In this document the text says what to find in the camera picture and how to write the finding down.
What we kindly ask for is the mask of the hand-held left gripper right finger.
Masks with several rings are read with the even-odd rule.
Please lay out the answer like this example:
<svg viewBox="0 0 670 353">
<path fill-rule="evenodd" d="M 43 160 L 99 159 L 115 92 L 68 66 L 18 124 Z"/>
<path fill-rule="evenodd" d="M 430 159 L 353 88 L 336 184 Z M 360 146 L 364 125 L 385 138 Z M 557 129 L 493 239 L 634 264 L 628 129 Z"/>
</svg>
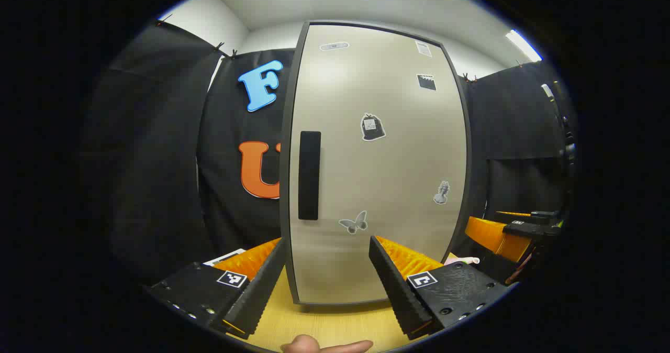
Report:
<svg viewBox="0 0 670 353">
<path fill-rule="evenodd" d="M 463 260 L 444 265 L 379 236 L 370 238 L 369 258 L 409 339 L 460 327 L 509 293 Z"/>
</svg>

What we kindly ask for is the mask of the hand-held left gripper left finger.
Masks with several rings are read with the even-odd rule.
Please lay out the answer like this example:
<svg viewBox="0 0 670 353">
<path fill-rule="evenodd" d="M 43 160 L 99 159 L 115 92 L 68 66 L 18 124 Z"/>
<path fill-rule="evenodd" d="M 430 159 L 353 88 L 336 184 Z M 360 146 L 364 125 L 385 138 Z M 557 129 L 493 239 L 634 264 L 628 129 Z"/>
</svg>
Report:
<svg viewBox="0 0 670 353">
<path fill-rule="evenodd" d="M 215 264 L 193 262 L 146 291 L 200 327 L 248 339 L 285 267 L 286 248 L 277 238 Z"/>
</svg>

